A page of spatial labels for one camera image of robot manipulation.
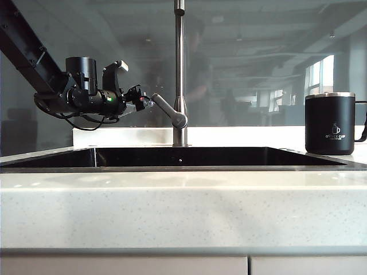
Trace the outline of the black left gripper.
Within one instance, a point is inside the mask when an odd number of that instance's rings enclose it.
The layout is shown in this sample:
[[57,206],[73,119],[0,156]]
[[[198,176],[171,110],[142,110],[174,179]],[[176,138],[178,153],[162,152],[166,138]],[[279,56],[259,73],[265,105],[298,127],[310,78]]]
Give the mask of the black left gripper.
[[145,92],[142,92],[140,85],[136,85],[130,88],[126,93],[122,94],[122,100],[124,111],[117,115],[118,120],[129,114],[154,106],[154,102],[151,98],[146,96]]

